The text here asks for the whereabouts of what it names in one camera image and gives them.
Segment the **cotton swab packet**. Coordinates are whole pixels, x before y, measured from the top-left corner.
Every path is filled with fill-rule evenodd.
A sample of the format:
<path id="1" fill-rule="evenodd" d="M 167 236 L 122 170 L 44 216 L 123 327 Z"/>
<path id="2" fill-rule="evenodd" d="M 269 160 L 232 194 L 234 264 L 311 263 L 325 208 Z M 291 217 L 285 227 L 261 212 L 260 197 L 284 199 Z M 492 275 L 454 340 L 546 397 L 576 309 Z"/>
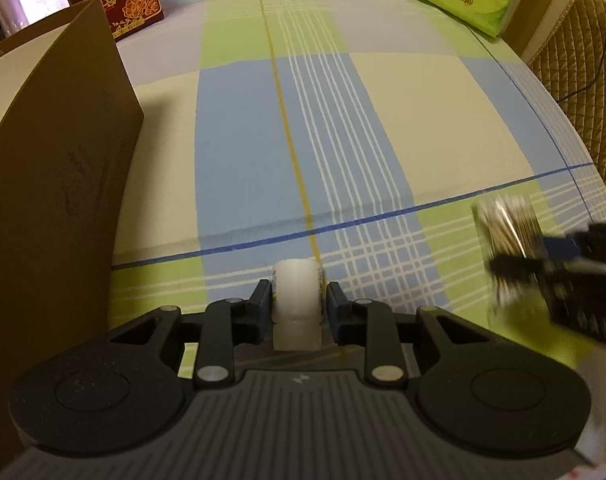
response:
<path id="1" fill-rule="evenodd" d="M 493 309 L 514 304 L 525 286 L 514 278 L 498 278 L 489 270 L 493 258 L 506 255 L 520 258 L 544 258 L 547 252 L 542 229 L 531 202 L 525 196 L 501 195 L 480 200 L 472 207 L 473 219 L 487 271 L 492 276 Z"/>

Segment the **small white bottle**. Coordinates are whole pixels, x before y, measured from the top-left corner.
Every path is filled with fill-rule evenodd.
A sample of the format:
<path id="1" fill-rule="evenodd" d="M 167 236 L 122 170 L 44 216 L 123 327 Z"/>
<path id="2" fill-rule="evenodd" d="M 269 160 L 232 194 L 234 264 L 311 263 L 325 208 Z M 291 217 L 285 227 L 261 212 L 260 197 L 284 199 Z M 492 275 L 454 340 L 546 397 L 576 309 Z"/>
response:
<path id="1" fill-rule="evenodd" d="M 322 272 L 314 260 L 288 259 L 272 268 L 272 346 L 280 352 L 322 346 Z"/>

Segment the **quilted brown chair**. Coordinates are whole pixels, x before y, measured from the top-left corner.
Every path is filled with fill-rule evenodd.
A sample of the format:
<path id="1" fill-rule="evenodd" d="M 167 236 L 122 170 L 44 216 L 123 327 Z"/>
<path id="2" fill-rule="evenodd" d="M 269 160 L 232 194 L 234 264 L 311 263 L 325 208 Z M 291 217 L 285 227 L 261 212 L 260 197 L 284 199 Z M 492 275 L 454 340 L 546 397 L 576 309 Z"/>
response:
<path id="1" fill-rule="evenodd" d="M 572 122 L 606 184 L 606 0 L 570 0 L 528 66 Z"/>

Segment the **checked tablecloth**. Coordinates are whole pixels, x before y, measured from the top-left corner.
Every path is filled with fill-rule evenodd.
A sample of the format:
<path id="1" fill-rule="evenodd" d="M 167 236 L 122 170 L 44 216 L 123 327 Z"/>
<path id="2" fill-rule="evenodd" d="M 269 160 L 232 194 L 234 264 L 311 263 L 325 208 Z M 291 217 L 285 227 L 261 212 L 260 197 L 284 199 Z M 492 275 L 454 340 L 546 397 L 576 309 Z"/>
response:
<path id="1" fill-rule="evenodd" d="M 439 306 L 577 368 L 580 450 L 606 460 L 606 349 L 492 312 L 475 204 L 525 196 L 550 234 L 606 221 L 588 151 L 519 57 L 420 0 L 162 3 L 117 46 L 144 124 L 110 324 L 314 259 L 352 298 Z"/>

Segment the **large brown storage box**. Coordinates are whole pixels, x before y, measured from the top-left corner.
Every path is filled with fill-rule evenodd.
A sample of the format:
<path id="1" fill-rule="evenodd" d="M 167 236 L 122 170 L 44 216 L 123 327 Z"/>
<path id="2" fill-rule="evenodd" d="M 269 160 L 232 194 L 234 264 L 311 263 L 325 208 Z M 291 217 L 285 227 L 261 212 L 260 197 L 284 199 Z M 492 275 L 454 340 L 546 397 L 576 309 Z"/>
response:
<path id="1" fill-rule="evenodd" d="M 143 111 L 96 0 L 0 42 L 0 470 L 22 452 L 11 387 L 104 332 Z"/>

